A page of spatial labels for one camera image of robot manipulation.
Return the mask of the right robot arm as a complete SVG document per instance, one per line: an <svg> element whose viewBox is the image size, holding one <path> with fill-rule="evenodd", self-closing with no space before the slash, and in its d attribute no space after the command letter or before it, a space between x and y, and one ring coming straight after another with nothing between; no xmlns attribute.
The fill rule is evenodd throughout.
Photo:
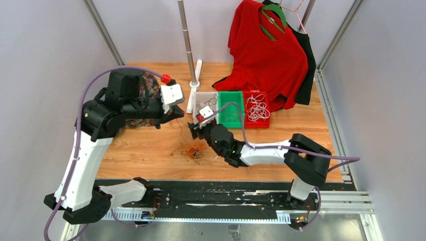
<svg viewBox="0 0 426 241"><path fill-rule="evenodd" d="M325 184L331 161L330 151L302 134L277 143L246 143L234 138L223 124L189 123L193 139L205 140L225 162L235 168L263 164L286 165L295 175L285 203L300 209L311 191Z"/></svg>

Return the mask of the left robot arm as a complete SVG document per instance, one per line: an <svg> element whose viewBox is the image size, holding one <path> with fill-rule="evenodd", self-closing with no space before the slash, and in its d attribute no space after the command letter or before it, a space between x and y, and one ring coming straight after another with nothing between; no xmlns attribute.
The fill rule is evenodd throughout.
<svg viewBox="0 0 426 241"><path fill-rule="evenodd" d="M111 209L136 202L152 207L153 186L137 177L113 186L97 186L96 175L104 155L127 121L152 119L155 128L184 116L179 104L185 101L180 84L168 74L158 74L158 92L150 96L144 73L137 66L118 66L106 70L107 87L92 100L85 100L87 89L79 100L75 122L74 145L67 169L58 189L45 196L44 203L53 212L63 211L69 224L100 221Z"/></svg>

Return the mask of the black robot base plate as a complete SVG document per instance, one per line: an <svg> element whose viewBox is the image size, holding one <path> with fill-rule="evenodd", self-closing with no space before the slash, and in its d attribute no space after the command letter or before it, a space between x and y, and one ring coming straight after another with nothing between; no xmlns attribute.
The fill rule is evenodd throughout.
<svg viewBox="0 0 426 241"><path fill-rule="evenodd" d="M276 219L277 211L314 214L320 204L316 192L305 204L285 203L289 182L152 181L151 201L132 201L124 207L154 211L157 217L194 219Z"/></svg>

